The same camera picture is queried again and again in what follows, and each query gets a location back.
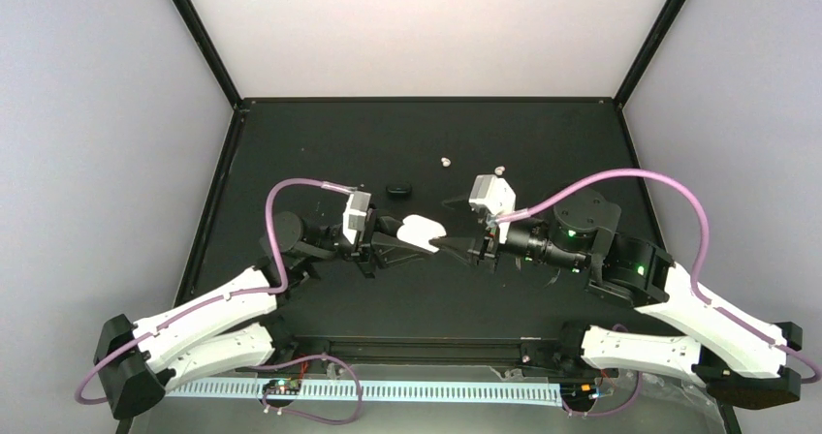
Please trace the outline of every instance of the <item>white object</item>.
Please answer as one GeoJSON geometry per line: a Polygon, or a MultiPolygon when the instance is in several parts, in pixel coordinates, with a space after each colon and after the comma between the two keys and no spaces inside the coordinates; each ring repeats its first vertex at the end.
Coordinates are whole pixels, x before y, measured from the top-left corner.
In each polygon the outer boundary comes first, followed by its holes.
{"type": "Polygon", "coordinates": [[[396,232],[398,240],[425,248],[431,253],[438,252],[439,248],[429,242],[433,238],[444,237],[445,235],[445,228],[441,224],[418,214],[406,216],[402,220],[402,226],[396,232]]]}
{"type": "Polygon", "coordinates": [[[705,383],[691,371],[702,346],[693,337],[659,337],[607,330],[593,325],[583,338],[583,360],[594,368],[633,369],[705,383]]]}
{"type": "MultiPolygon", "coordinates": [[[[517,194],[514,193],[514,189],[505,179],[493,174],[478,175],[474,179],[471,195],[468,196],[468,204],[475,211],[485,210],[493,216],[513,213],[516,202],[517,194]]],[[[508,239],[510,227],[510,223],[499,225],[499,243],[505,243],[508,239]]]]}
{"type": "Polygon", "coordinates": [[[192,2],[243,97],[611,97],[665,4],[192,2]]]}
{"type": "MultiPolygon", "coordinates": [[[[168,393],[169,397],[259,400],[269,379],[206,378],[168,393]]],[[[360,381],[364,402],[513,403],[561,407],[559,384],[465,383],[443,381],[360,381]]],[[[299,394],[273,392],[269,400],[357,399],[353,381],[302,380],[299,394]]]]}
{"type": "Polygon", "coordinates": [[[208,294],[165,313],[135,321],[135,336],[143,335],[145,332],[156,334],[138,345],[141,352],[149,351],[151,354],[146,361],[148,367],[155,373],[165,369],[174,358],[179,357],[180,354],[198,342],[246,320],[276,310],[277,299],[276,296],[270,294],[234,296],[228,301],[211,303],[158,332],[157,326],[165,320],[212,297],[226,296],[231,292],[262,287],[270,287],[269,281],[261,271],[249,267],[228,284],[208,294]]]}
{"type": "Polygon", "coordinates": [[[359,190],[349,195],[345,203],[345,211],[342,213],[342,234],[352,245],[357,241],[357,233],[365,230],[369,203],[371,194],[359,190]]]}
{"type": "Polygon", "coordinates": [[[710,306],[691,292],[690,275],[681,264],[676,264],[668,269],[665,281],[665,293],[670,296],[668,301],[640,306],[635,310],[694,337],[722,358],[729,368],[744,377],[778,378],[779,367],[786,364],[787,355],[719,314],[714,308],[725,308],[772,337],[776,344],[786,343],[782,330],[776,325],[753,318],[705,286],[700,285],[700,290],[712,300],[710,306]]]}
{"type": "Polygon", "coordinates": [[[166,392],[235,368],[263,364],[273,353],[269,332],[256,323],[211,337],[172,361],[169,368],[176,374],[166,384],[166,392]]]}

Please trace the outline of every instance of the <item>black metal frame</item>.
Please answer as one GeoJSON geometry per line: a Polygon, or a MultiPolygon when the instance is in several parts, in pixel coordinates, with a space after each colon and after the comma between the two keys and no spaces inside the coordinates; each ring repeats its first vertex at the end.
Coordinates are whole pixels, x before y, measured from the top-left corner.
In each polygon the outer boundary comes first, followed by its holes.
{"type": "MultiPolygon", "coordinates": [[[[186,296],[190,294],[190,291],[196,284],[196,279],[200,271],[200,266],[203,262],[203,255],[206,251],[206,246],[210,236],[214,214],[217,211],[223,193],[223,189],[225,188],[225,184],[228,179],[229,169],[231,167],[231,163],[234,159],[235,152],[237,150],[239,138],[242,134],[242,129],[245,122],[244,115],[248,112],[248,106],[250,105],[249,102],[251,99],[246,99],[245,101],[243,101],[243,99],[239,95],[239,92],[237,91],[237,88],[234,86],[234,83],[232,82],[225,65],[220,59],[220,56],[217,53],[217,50],[213,42],[211,41],[209,35],[206,32],[203,22],[197,15],[197,12],[194,8],[192,1],[173,1],[180,15],[185,21],[186,26],[191,32],[191,35],[194,38],[198,48],[202,52],[206,63],[214,73],[214,76],[220,84],[220,87],[223,89],[226,98],[228,99],[229,103],[234,109],[234,115],[232,116],[228,135],[226,136],[222,151],[220,153],[217,169],[214,173],[214,177],[211,181],[211,186],[208,191],[208,196],[205,201],[203,215],[201,217],[200,224],[197,227],[197,233],[195,235],[194,244],[192,245],[191,254],[188,258],[188,262],[186,263],[180,287],[177,291],[177,295],[175,298],[175,304],[180,304],[185,301],[186,296]]],[[[622,109],[628,102],[628,99],[630,98],[632,92],[634,91],[640,79],[642,78],[645,70],[648,68],[648,65],[650,64],[650,61],[653,58],[654,53],[656,53],[656,51],[659,49],[659,46],[661,45],[663,38],[673,25],[673,22],[677,14],[679,13],[681,7],[684,5],[685,1],[686,0],[667,0],[665,2],[662,11],[659,13],[659,16],[657,17],[656,21],[651,27],[650,32],[648,33],[648,36],[646,37],[642,47],[640,48],[636,58],[634,59],[630,70],[628,71],[627,75],[625,76],[625,79],[619,87],[619,90],[616,92],[615,97],[613,98],[613,106],[615,108],[615,113],[622,126],[623,134],[625,136],[625,143],[630,149],[631,159],[634,163],[634,166],[636,167],[639,166],[639,161],[637,159],[632,139],[628,132],[628,127],[625,122],[622,109]]],[[[580,98],[579,100],[591,100],[591,98],[580,98]]],[[[648,211],[653,212],[650,197],[648,195],[648,189],[646,187],[645,182],[638,179],[637,183],[641,185],[642,193],[648,211]]],[[[655,217],[653,218],[653,221],[656,237],[661,244],[662,235],[655,217]]],[[[729,434],[741,433],[733,408],[727,405],[720,404],[719,410],[725,422],[725,428],[727,432],[729,434]]],[[[128,432],[130,426],[130,420],[124,420],[120,422],[117,432],[128,432]]]]}

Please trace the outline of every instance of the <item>purple cable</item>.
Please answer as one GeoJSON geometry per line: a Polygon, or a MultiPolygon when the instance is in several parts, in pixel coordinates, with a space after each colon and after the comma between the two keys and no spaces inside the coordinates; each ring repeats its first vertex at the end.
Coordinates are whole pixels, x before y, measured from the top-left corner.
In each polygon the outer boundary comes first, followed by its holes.
{"type": "MultiPolygon", "coordinates": [[[[623,332],[627,332],[628,328],[624,325],[614,325],[612,330],[621,330],[623,332]]],[[[608,410],[607,412],[598,412],[598,413],[588,413],[588,412],[575,412],[571,410],[568,404],[565,403],[565,400],[562,400],[562,408],[568,412],[568,415],[571,417],[584,417],[584,418],[602,418],[602,417],[609,417],[610,415],[616,415],[617,413],[628,409],[637,399],[640,397],[640,392],[642,392],[642,373],[637,371],[637,385],[634,387],[634,392],[631,393],[631,397],[625,400],[625,403],[619,405],[612,410],[608,410]]]]}
{"type": "MultiPolygon", "coordinates": [[[[330,424],[333,426],[338,426],[341,424],[348,424],[349,422],[354,422],[360,417],[360,413],[363,411],[363,387],[360,384],[360,379],[357,378],[357,374],[354,373],[354,370],[351,369],[351,366],[347,365],[343,360],[328,355],[309,355],[309,356],[302,356],[297,359],[293,359],[291,361],[280,363],[280,364],[270,364],[268,366],[252,366],[251,369],[257,371],[276,371],[282,368],[286,368],[288,366],[293,366],[295,364],[300,364],[304,361],[310,361],[312,359],[321,359],[321,360],[328,360],[332,361],[340,366],[342,366],[349,374],[351,374],[351,379],[354,380],[354,386],[357,388],[357,406],[354,408],[354,413],[351,414],[350,417],[346,419],[328,419],[323,417],[318,417],[316,415],[311,415],[310,413],[301,412],[299,410],[294,410],[291,408],[278,408],[278,412],[287,413],[289,415],[296,415],[301,418],[310,419],[312,421],[322,422],[323,424],[330,424]]],[[[263,394],[263,404],[266,406],[266,409],[271,408],[269,405],[269,394],[273,392],[274,389],[266,390],[266,393],[263,394]]]]}
{"type": "MultiPolygon", "coordinates": [[[[700,231],[701,231],[701,236],[700,236],[700,241],[699,241],[699,251],[697,252],[696,259],[694,260],[693,266],[691,266],[691,292],[697,298],[702,300],[703,303],[705,303],[706,305],[710,305],[711,304],[711,299],[708,296],[706,296],[705,294],[703,294],[702,291],[699,290],[699,274],[702,271],[702,265],[705,263],[705,257],[708,254],[708,244],[709,244],[709,237],[710,237],[710,231],[709,231],[709,226],[708,226],[708,215],[705,213],[705,208],[702,207],[702,204],[699,203],[699,200],[697,200],[697,198],[693,194],[693,192],[691,192],[690,190],[688,190],[687,187],[685,187],[684,185],[682,185],[681,183],[679,183],[678,181],[674,180],[673,178],[671,178],[667,175],[660,174],[658,172],[653,172],[653,171],[650,171],[650,170],[637,170],[637,169],[603,170],[602,172],[598,172],[598,173],[590,175],[590,176],[588,176],[588,177],[586,177],[582,180],[574,182],[573,184],[569,185],[565,189],[557,192],[552,197],[548,198],[547,200],[545,200],[545,201],[543,201],[543,202],[541,202],[541,203],[539,203],[535,206],[531,206],[530,208],[526,208],[526,209],[521,209],[521,210],[515,211],[515,212],[510,213],[510,214],[504,214],[504,215],[501,215],[501,216],[497,216],[494,220],[495,220],[496,224],[500,224],[500,223],[513,223],[513,222],[519,221],[521,219],[529,218],[529,217],[534,216],[534,215],[536,215],[536,214],[538,214],[542,211],[545,211],[546,209],[550,208],[551,206],[554,206],[555,204],[559,203],[560,201],[562,201],[565,198],[569,197],[574,192],[577,192],[578,190],[580,190],[584,187],[587,187],[587,186],[589,186],[591,184],[594,184],[596,182],[599,182],[601,180],[613,179],[613,178],[618,178],[618,177],[642,177],[642,178],[645,178],[645,179],[652,179],[652,180],[662,182],[666,185],[669,185],[669,186],[677,189],[677,191],[680,192],[691,203],[691,206],[693,207],[694,211],[696,212],[697,218],[699,218],[699,228],[700,228],[700,231]]],[[[742,328],[744,328],[748,332],[751,332],[752,334],[756,335],[757,337],[759,337],[760,339],[762,339],[763,341],[768,343],[768,345],[773,345],[775,343],[775,341],[772,338],[770,338],[767,335],[765,335],[764,333],[760,332],[758,329],[756,329],[752,325],[749,325],[744,320],[742,320],[738,316],[734,315],[730,311],[726,310],[725,308],[716,307],[715,310],[718,313],[720,313],[721,315],[723,315],[726,318],[728,318],[729,320],[731,320],[732,322],[734,322],[737,325],[741,326],[742,328]]],[[[803,384],[815,383],[815,382],[818,382],[819,380],[822,379],[822,368],[820,368],[818,364],[816,364],[815,362],[810,360],[808,357],[800,354],[799,352],[795,352],[792,349],[789,349],[788,347],[785,347],[785,346],[782,346],[782,345],[777,345],[776,347],[778,349],[782,350],[783,352],[785,352],[787,355],[798,359],[799,361],[801,361],[802,363],[807,365],[807,367],[809,367],[813,371],[813,376],[802,379],[803,384]]]]}
{"type": "MultiPolygon", "coordinates": [[[[277,272],[280,276],[280,286],[271,288],[271,287],[258,287],[254,289],[245,289],[241,291],[234,291],[229,294],[229,296],[238,296],[238,295],[248,295],[248,294],[280,294],[288,288],[288,275],[285,272],[285,264],[282,261],[282,255],[280,254],[280,249],[277,245],[277,237],[274,235],[274,221],[273,215],[271,214],[273,211],[273,203],[274,197],[276,197],[277,193],[282,190],[284,187],[288,187],[291,185],[309,185],[312,187],[319,187],[321,189],[330,190],[332,192],[338,192],[340,194],[351,194],[356,189],[345,187],[339,184],[334,184],[331,182],[323,182],[320,180],[314,179],[303,179],[303,178],[295,178],[295,179],[286,179],[282,182],[275,185],[271,191],[269,192],[269,197],[266,199],[266,228],[269,233],[269,241],[271,243],[271,252],[274,256],[274,262],[277,264],[277,272]]],[[[163,323],[157,326],[157,331],[163,330],[166,327],[172,325],[176,321],[188,316],[195,311],[210,305],[211,303],[216,303],[218,301],[223,300],[223,296],[213,296],[208,300],[205,300],[201,303],[198,303],[188,309],[181,311],[180,313],[168,318],[163,323]]],[[[83,390],[88,383],[94,378],[94,376],[100,372],[107,364],[114,361],[115,358],[123,355],[124,353],[128,352],[129,350],[137,347],[143,340],[151,337],[151,332],[147,332],[140,337],[136,337],[134,340],[131,340],[124,344],[122,347],[118,348],[117,350],[108,354],[105,358],[101,359],[97,364],[94,365],[93,368],[85,375],[85,377],[80,381],[79,386],[75,389],[75,400],[82,404],[82,405],[97,405],[100,403],[106,402],[106,397],[102,398],[85,398],[82,395],[83,390]]]]}

